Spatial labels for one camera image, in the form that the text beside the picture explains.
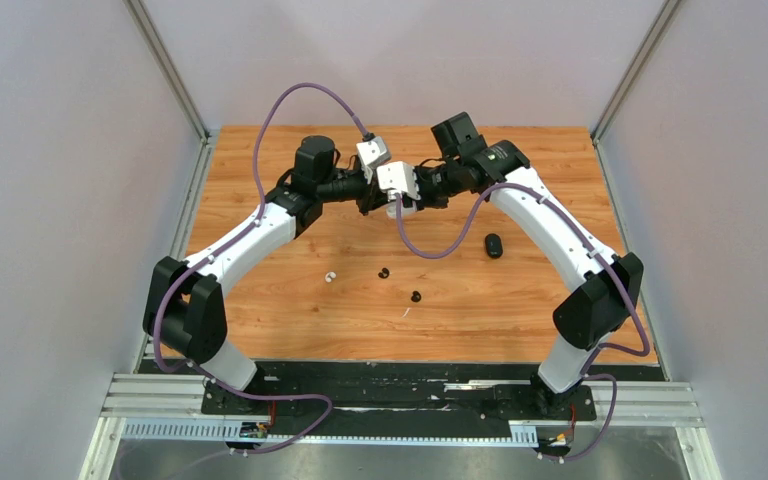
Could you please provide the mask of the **white earbud charging case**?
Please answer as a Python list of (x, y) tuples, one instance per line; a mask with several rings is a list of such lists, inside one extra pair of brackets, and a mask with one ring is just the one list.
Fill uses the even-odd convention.
[(416, 202), (410, 198), (393, 199), (386, 205), (386, 214), (390, 219), (405, 219), (417, 212)]

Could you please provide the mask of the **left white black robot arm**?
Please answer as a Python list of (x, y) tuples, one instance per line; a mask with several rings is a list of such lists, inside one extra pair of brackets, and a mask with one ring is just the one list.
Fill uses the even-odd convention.
[(166, 256), (154, 266), (143, 329), (156, 347), (166, 346), (186, 365), (227, 391), (243, 413), (279, 401), (267, 393), (264, 370), (228, 338), (225, 298), (260, 261), (304, 233), (331, 202), (354, 201), (364, 213), (384, 204), (377, 170), (391, 154), (372, 133), (356, 146), (347, 168), (326, 136), (305, 137), (294, 164), (253, 213), (203, 250), (183, 259)]

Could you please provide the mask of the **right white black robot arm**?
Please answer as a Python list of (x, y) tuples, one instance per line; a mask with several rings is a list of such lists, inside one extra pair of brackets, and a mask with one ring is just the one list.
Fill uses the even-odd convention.
[(569, 409), (589, 367), (610, 336), (631, 320), (641, 339), (636, 355), (651, 352), (637, 312), (644, 267), (633, 253), (618, 255), (587, 231), (550, 192), (530, 159), (514, 143), (488, 144), (470, 116), (461, 112), (431, 129), (441, 153), (436, 167), (415, 169), (418, 205), (444, 207), (469, 191), (512, 219), (555, 267), (569, 291), (553, 311), (557, 338), (512, 401), (544, 417)]

